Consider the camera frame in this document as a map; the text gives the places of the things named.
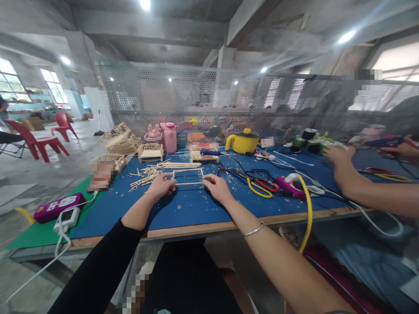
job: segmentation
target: cardboard box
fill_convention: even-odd
[[[29,129],[29,131],[45,130],[42,120],[38,117],[22,118],[22,124]]]

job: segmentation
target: broom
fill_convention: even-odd
[[[105,134],[105,132],[100,130],[100,109],[99,109],[99,114],[98,114],[98,120],[99,120],[99,131],[95,132],[93,136],[102,136],[103,134]]]

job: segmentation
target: green mat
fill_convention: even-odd
[[[89,201],[93,198],[93,193],[86,193],[87,185],[90,182],[90,176],[79,184],[73,191],[71,191],[68,195],[72,195],[75,193],[83,193],[86,201]],[[98,201],[104,193],[100,192],[96,196],[96,200],[90,204],[87,203],[83,210],[81,211],[79,222],[76,227],[70,230],[69,236],[71,237],[73,232],[78,228],[78,226],[84,221],[86,216],[89,214],[90,210],[94,207],[94,203]],[[9,244],[5,249],[22,249],[27,247],[33,246],[46,246],[51,244],[56,244],[58,242],[58,235],[53,230],[55,225],[56,219],[40,224],[35,222],[33,225],[29,226],[28,229],[23,231],[11,244]]]

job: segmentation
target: yellow scissors handle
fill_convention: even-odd
[[[374,175],[376,175],[377,177],[386,179],[386,180],[391,180],[391,181],[396,181],[396,182],[401,182],[401,183],[412,183],[413,180],[409,179],[408,177],[404,177],[404,176],[398,176],[395,174],[377,174],[374,173]]]
[[[253,193],[255,193],[256,195],[259,195],[260,197],[263,197],[263,198],[272,198],[272,193],[271,192],[269,192],[268,190],[265,190],[263,187],[260,187],[259,185],[255,184],[255,183],[251,182],[249,178],[247,178],[247,184],[249,185],[249,187],[253,191]],[[259,190],[265,192],[267,195],[259,193],[258,191],[256,191],[252,187],[252,185],[257,187]]]

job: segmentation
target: red scissors handle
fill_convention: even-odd
[[[262,181],[262,180],[256,179],[256,182],[258,184],[260,184],[262,187],[264,187],[265,189],[267,189],[268,191],[272,192],[272,193],[278,193],[279,192],[279,187],[276,184],[274,184],[274,183],[272,183],[268,180],[263,180]],[[265,185],[263,182],[270,184],[271,187]]]
[[[394,172],[391,172],[385,169],[373,168],[373,167],[367,167],[367,168],[364,168],[364,170],[375,173],[375,174],[389,174],[389,175],[395,174]]]

